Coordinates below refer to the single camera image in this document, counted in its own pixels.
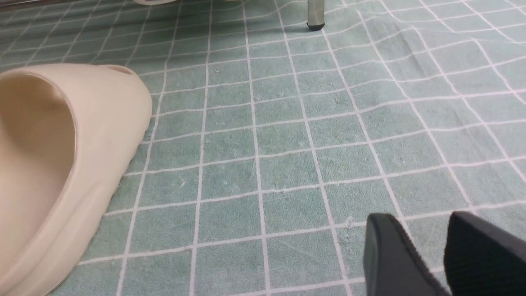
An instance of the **rubber foot cap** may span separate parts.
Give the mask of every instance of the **rubber foot cap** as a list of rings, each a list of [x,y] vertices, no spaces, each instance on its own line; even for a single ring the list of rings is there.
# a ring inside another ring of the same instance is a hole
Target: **rubber foot cap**
[[[325,26],[325,23],[321,24],[321,25],[314,25],[314,26],[311,26],[309,25],[309,23],[307,23],[307,27],[309,27],[309,30],[311,31],[319,31],[323,28],[323,26]]]

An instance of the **floor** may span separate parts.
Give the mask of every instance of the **floor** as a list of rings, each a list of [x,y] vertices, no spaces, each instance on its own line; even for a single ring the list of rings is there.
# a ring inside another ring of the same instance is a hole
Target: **floor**
[[[52,295],[365,295],[371,212],[445,284],[448,216],[526,239],[526,1],[83,0],[0,13],[0,71],[125,65],[150,127]]]

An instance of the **slide sandal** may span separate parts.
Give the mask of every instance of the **slide sandal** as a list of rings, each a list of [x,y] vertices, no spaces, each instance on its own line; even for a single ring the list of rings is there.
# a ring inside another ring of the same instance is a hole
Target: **slide sandal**
[[[363,270],[368,296],[449,296],[390,214],[367,217]]]
[[[73,270],[143,140],[151,96],[130,69],[0,74],[0,295],[46,295]]]

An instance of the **beige slide sandal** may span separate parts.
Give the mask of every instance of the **beige slide sandal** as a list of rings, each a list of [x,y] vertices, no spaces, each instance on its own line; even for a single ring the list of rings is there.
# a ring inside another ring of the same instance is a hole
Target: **beige slide sandal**
[[[46,295],[68,276],[150,117],[148,89],[122,66],[0,74],[0,295]]]

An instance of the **green tile pattern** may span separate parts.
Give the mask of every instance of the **green tile pattern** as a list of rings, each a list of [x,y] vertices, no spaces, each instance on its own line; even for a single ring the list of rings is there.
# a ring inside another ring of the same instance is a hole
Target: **green tile pattern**
[[[443,281],[447,214],[524,238],[520,0],[83,0],[0,12],[0,71],[118,64],[150,126],[52,295],[366,295],[365,220]]]

